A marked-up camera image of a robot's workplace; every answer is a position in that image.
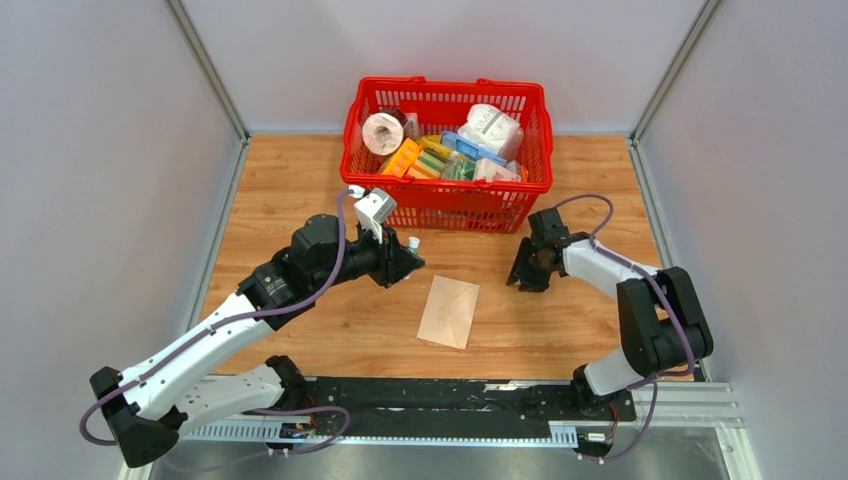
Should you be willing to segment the green white glue stick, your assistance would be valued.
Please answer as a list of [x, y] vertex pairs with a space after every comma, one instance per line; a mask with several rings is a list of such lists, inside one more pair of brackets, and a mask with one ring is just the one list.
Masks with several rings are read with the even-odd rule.
[[413, 254], [418, 254], [420, 244], [421, 240], [418, 237], [410, 236], [408, 238], [407, 249]]

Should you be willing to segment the cream paper envelope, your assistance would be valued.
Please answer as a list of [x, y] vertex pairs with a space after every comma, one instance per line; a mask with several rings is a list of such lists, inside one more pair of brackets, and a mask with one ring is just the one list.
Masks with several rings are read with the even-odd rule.
[[479, 292], [478, 284], [434, 276], [417, 338], [455, 349], [466, 349]]

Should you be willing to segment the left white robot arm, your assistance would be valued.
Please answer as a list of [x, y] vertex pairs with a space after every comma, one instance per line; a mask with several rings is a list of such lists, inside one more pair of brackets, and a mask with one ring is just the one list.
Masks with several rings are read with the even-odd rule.
[[287, 356], [272, 356], [254, 369], [222, 380], [205, 376], [234, 354], [315, 307], [330, 287], [363, 276], [389, 288], [423, 268], [424, 260], [394, 229], [357, 227], [346, 237], [344, 221], [315, 215], [296, 230], [291, 244], [258, 266], [204, 321], [171, 345], [122, 371], [104, 367], [90, 378], [100, 411], [125, 464], [156, 461], [180, 438], [244, 412], [277, 410], [307, 416], [306, 381]]

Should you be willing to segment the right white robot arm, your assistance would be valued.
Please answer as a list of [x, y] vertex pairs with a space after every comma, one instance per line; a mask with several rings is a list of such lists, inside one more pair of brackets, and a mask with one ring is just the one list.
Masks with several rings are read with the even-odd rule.
[[675, 368], [689, 374], [713, 353], [713, 336], [685, 269], [658, 269], [621, 256], [587, 232], [570, 232], [555, 208], [529, 215], [528, 223], [531, 233], [520, 242], [508, 284], [540, 293], [553, 274], [571, 276], [617, 303], [619, 347], [574, 372], [570, 402], [578, 415], [596, 418], [609, 407], [610, 395]]

